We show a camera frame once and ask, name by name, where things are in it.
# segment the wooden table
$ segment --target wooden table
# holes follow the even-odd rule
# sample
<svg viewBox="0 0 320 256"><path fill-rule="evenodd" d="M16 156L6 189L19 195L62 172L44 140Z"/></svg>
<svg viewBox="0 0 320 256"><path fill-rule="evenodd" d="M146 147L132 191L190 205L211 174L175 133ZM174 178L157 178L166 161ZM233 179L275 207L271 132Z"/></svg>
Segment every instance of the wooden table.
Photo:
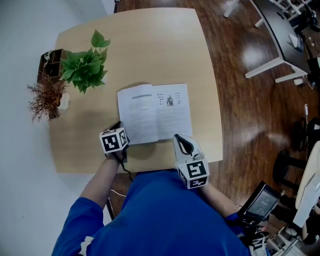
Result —
<svg viewBox="0 0 320 256"><path fill-rule="evenodd" d="M61 32L55 48L87 51L97 29L111 39L106 85L85 95L71 84L69 108L50 123L56 169L95 173L105 159L99 132L119 120L117 92L140 84L186 83L192 138L208 162L223 159L219 99L205 36L194 9L150 8L120 12ZM171 140L132 145L126 168L144 172L174 168Z"/></svg>

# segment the book page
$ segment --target book page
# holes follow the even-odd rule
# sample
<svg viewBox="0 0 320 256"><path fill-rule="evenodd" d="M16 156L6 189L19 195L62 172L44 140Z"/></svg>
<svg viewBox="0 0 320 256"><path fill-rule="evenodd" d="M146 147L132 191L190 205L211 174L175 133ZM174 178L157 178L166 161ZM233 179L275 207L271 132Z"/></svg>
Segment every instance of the book page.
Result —
<svg viewBox="0 0 320 256"><path fill-rule="evenodd" d="M153 87L143 84L118 92L120 120L130 145L156 142L158 138Z"/></svg>
<svg viewBox="0 0 320 256"><path fill-rule="evenodd" d="M159 140L172 139L175 134L192 136L187 85L155 85L153 95Z"/></svg>

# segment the desk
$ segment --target desk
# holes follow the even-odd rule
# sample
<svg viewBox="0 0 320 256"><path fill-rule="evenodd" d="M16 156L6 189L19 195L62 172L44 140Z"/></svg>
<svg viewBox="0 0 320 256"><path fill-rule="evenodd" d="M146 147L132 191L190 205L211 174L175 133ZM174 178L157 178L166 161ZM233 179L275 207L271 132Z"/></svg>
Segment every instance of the desk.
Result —
<svg viewBox="0 0 320 256"><path fill-rule="evenodd" d="M239 0L233 0L224 14L226 18L229 17L238 2ZM310 69L304 53L295 49L291 43L289 34L296 35L296 33L282 13L282 10L269 0L250 0L250 2L264 21L274 41L279 57L246 73L245 77L251 78L282 63L290 65L294 73L275 79L276 83L309 74Z"/></svg>
<svg viewBox="0 0 320 256"><path fill-rule="evenodd" d="M119 12L59 34L55 48L87 51L97 29L111 38L106 85L85 95L71 84L69 108L50 123L58 172L95 173L105 159L99 133L119 120L117 92L140 84L186 83L192 138L208 162L223 159L220 107L205 36L194 9L150 8ZM172 140L132 145L126 168L143 172L174 168Z"/></svg>

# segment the black cable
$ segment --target black cable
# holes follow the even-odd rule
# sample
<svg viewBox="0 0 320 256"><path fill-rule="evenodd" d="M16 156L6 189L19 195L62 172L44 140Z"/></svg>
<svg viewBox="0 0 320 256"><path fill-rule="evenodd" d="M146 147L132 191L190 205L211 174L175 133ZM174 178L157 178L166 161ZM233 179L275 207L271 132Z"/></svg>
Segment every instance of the black cable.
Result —
<svg viewBox="0 0 320 256"><path fill-rule="evenodd" d="M306 245L303 240L299 239L299 236L300 236L300 235L298 234L298 232L297 232L296 230L295 230L296 235L293 235L293 234L292 234L292 229L293 229L293 228L291 228L291 227L289 227L289 226L288 226L288 228L290 229L290 234L289 234L289 235L291 235L292 237L294 237L295 239L297 239L298 241L300 241L300 242L304 243L304 245Z"/></svg>
<svg viewBox="0 0 320 256"><path fill-rule="evenodd" d="M119 164L122 166L122 169L129 174L129 179L130 179L130 181L133 182L133 179L131 178L131 171L129 171L129 170L127 170L127 169L125 168L124 162L120 159L120 157L119 157L116 153L113 152L112 155L113 155L114 158L119 162Z"/></svg>

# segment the hardwood floor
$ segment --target hardwood floor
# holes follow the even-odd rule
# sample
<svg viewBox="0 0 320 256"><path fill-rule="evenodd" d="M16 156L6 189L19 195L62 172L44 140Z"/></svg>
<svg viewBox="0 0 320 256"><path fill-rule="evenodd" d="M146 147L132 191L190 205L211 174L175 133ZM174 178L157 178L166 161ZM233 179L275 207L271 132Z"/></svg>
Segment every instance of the hardwood floor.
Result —
<svg viewBox="0 0 320 256"><path fill-rule="evenodd" d="M229 18L223 14L231 0L121 0L117 11L142 8L193 8L199 17L215 74L223 134L223 161L210 164L210 182L243 205L260 181L280 190L272 178L277 154L291 145L292 125L304 117L319 115L319 94L308 85L293 81L275 84L275 79L292 73L281 65L246 79L245 73L277 57L276 47L265 25L249 1L241 1ZM306 159L306 153L291 155ZM302 172L290 170L288 179L296 182ZM118 174L114 189L126 193L130 181ZM115 215L123 198L111 196Z"/></svg>

